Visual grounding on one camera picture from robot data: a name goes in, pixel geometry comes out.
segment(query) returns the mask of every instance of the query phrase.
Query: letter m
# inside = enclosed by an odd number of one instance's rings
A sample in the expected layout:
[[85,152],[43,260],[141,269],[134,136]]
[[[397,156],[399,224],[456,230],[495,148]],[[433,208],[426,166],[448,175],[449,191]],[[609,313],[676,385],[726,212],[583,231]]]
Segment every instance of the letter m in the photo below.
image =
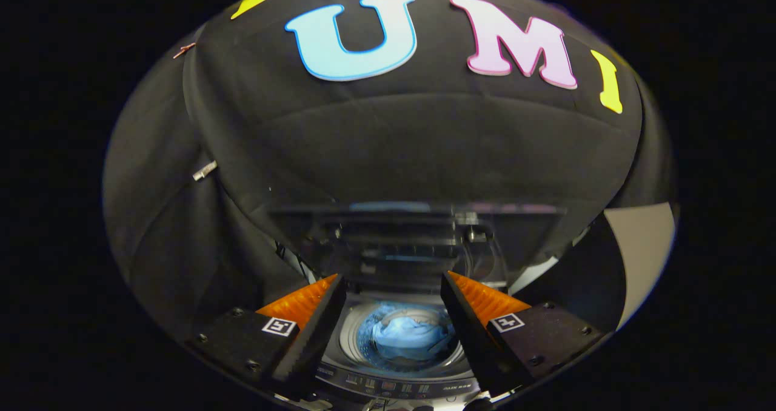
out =
[[482,75],[504,76],[512,71],[510,63],[501,56],[499,41],[507,47],[524,76],[531,76],[544,52],[545,64],[541,78],[546,82],[573,90],[577,79],[571,71],[563,32],[550,22],[531,17],[523,31],[495,5],[484,0],[450,0],[469,15],[477,44],[476,54],[466,61],[472,72]]

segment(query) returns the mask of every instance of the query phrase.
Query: foam letter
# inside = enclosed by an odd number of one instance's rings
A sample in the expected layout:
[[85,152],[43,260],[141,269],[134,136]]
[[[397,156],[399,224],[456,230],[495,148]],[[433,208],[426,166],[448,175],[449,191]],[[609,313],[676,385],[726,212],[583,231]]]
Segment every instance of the foam letter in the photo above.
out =
[[499,41],[504,43],[524,76],[531,76],[541,52],[545,65],[540,76],[546,82],[573,90],[577,79],[571,71],[569,55],[563,44],[563,32],[550,22],[531,17],[523,31],[495,5],[484,0],[450,0],[469,15],[476,54],[466,61],[472,72],[482,75],[504,76],[512,66],[501,56]]
[[352,81],[389,72],[407,62],[418,44],[407,3],[415,0],[361,0],[362,7],[374,8],[383,25],[385,38],[365,52],[342,47],[337,16],[342,5],[330,5],[297,16],[286,24],[296,33],[302,63],[311,75],[328,81]]

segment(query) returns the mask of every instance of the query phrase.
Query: blue letter u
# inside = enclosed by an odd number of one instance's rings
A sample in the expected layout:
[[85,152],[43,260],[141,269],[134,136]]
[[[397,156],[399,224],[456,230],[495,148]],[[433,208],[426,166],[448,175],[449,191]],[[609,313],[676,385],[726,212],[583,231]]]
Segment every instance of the blue letter u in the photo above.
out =
[[286,24],[296,33],[302,63],[311,75],[328,81],[352,81],[377,76],[399,67],[415,53],[418,41],[407,3],[415,0],[361,0],[362,7],[374,8],[383,25],[385,38],[369,51],[348,52],[342,47],[337,16],[342,5],[318,8]]

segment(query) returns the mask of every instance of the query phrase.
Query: white panel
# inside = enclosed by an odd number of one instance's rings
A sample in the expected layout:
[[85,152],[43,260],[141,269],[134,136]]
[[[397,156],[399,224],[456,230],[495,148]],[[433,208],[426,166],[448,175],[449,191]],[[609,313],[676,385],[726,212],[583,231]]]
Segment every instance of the white panel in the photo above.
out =
[[604,216],[612,226],[626,269],[626,303],[617,326],[620,329],[655,287],[671,252],[676,228],[667,202],[606,209]]

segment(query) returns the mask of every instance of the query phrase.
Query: blue garment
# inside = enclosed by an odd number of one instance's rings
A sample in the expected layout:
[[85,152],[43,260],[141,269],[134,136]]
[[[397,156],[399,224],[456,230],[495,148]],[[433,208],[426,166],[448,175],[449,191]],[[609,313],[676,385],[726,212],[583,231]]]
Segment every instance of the blue garment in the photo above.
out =
[[427,361],[444,350],[452,334],[439,325],[420,323],[411,317],[396,317],[387,326],[380,322],[372,326],[372,339],[383,358],[403,356]]

